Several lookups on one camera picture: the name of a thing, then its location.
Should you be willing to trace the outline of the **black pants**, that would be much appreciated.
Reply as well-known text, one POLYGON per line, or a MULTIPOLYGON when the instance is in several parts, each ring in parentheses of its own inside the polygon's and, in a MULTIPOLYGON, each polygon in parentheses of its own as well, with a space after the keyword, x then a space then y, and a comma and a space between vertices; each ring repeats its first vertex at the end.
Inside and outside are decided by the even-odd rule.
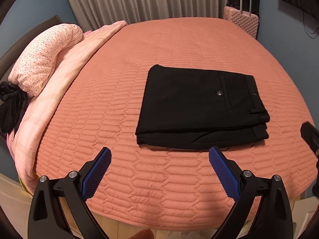
POLYGON ((268 139, 252 75, 152 66, 136 128, 139 145, 206 150, 268 139))

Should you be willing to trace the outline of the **pink speckled pillow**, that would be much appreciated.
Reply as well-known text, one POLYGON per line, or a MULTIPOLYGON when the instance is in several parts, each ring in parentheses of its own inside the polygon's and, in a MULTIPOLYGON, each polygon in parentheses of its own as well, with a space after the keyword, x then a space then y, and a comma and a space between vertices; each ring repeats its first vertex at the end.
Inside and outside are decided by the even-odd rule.
POLYGON ((55 68, 58 54, 81 41, 82 29, 76 24, 58 24, 36 36, 16 60, 8 77, 28 97, 42 92, 55 68))

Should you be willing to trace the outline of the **dark headboard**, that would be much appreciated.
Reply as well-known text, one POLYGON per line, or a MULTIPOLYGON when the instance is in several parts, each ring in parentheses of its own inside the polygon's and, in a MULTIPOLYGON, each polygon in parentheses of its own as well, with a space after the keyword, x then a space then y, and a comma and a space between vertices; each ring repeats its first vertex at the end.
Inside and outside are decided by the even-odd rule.
POLYGON ((43 23, 37 25, 33 29, 31 29, 28 33, 22 36, 14 45, 8 49, 8 51, 1 57, 1 82, 7 81, 8 76, 23 50, 27 47, 27 45, 39 34, 43 31, 49 29, 54 25, 58 25, 63 23, 59 16, 55 15, 52 18, 44 21, 43 23))

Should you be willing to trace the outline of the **black cloth by pillow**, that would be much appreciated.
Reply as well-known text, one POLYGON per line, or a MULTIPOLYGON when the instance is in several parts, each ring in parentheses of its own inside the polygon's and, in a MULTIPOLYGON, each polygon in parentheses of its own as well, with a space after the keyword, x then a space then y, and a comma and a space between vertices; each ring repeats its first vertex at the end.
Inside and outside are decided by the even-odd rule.
POLYGON ((19 86, 1 82, 1 132, 17 132, 28 106, 28 95, 19 86))

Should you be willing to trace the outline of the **light pink folded blanket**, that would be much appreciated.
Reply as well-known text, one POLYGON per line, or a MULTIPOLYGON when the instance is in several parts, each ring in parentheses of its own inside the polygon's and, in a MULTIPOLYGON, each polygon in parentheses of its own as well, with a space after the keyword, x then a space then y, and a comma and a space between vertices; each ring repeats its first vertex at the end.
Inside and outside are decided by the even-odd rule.
POLYGON ((28 106, 15 133, 7 136, 9 151, 24 189, 33 195, 38 183, 34 170, 36 155, 43 133, 61 99, 85 64, 110 38, 127 25, 118 21, 84 33, 79 43, 62 50, 48 83, 36 97, 28 97, 28 106))

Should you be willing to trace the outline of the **grey pleated curtain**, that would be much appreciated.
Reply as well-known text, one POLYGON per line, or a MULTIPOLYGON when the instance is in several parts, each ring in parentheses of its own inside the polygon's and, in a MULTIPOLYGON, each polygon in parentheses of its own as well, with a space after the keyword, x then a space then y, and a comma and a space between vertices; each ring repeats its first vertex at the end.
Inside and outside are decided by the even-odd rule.
POLYGON ((68 0, 83 30, 179 17, 221 18, 227 0, 68 0))

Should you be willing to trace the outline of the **pink hardshell suitcase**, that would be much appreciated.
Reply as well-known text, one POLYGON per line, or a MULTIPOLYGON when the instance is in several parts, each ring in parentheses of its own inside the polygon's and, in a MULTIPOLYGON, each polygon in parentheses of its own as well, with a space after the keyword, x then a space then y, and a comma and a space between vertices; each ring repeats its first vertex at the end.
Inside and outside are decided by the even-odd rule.
POLYGON ((252 12, 252 0, 249 0, 249 11, 243 10, 243 0, 239 2, 239 10, 230 6, 223 9, 223 19, 234 23, 253 38, 257 38, 259 17, 252 12))

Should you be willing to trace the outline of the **salmon quilted bedspread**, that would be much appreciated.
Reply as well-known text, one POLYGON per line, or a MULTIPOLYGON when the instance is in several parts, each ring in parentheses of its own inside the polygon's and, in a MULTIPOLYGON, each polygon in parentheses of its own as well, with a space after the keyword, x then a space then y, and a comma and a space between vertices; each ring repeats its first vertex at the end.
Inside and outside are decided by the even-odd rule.
POLYGON ((147 21, 117 32, 61 99, 39 143, 36 174, 64 177, 108 147, 111 164, 87 202, 92 212, 163 230, 218 227, 234 202, 207 152, 136 142, 147 73, 155 64, 252 75, 270 114, 269 139, 227 149, 227 158, 256 176, 280 175, 290 199, 316 178, 316 157, 299 132, 311 115, 297 87, 256 39, 218 18, 147 21))

